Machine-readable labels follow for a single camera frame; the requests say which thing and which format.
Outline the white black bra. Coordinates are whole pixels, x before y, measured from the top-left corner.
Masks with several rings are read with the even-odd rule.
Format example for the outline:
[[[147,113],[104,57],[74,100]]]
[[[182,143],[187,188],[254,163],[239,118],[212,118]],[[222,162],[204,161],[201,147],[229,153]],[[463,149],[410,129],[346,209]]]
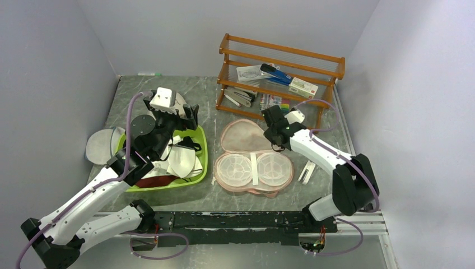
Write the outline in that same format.
[[[203,165],[197,157],[201,151],[202,146],[191,137],[173,137],[166,154],[169,163],[167,172],[181,179],[198,176],[203,171]]]

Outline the floral mesh laundry bag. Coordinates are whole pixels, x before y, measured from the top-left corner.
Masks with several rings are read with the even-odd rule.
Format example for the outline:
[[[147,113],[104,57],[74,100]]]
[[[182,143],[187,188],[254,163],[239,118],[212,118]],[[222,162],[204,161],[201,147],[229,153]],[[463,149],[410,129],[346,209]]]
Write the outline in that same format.
[[[273,150],[255,122],[238,119],[222,132],[223,154],[213,167],[213,180],[229,192],[250,192],[273,198],[294,177],[291,160]]]

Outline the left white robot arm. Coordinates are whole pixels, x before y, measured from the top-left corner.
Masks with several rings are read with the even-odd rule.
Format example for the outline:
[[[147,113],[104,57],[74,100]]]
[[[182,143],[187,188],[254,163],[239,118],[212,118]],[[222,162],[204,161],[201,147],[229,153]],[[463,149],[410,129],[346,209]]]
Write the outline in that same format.
[[[153,169],[171,144],[175,131],[196,130],[198,105],[184,104],[184,116],[174,101],[158,104],[150,93],[140,97],[153,116],[132,117],[128,106],[125,144],[102,172],[63,206],[41,219],[29,218],[21,230],[46,268],[68,268],[91,247],[118,234],[148,233],[155,226],[155,212],[144,201],[132,201],[113,215],[92,217],[112,198],[134,186]]]

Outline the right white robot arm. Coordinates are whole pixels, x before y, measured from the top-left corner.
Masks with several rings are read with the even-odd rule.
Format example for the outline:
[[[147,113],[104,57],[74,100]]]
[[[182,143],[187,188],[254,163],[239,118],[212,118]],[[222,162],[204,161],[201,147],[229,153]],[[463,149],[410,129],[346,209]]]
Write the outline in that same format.
[[[319,139],[303,125],[299,110],[283,114],[274,105],[262,114],[267,125],[264,136],[273,146],[306,157],[331,177],[331,193],[306,207],[309,213],[302,217],[302,225],[307,231],[317,231],[329,217],[352,216],[371,202],[379,202],[379,187],[366,155],[352,156]]]

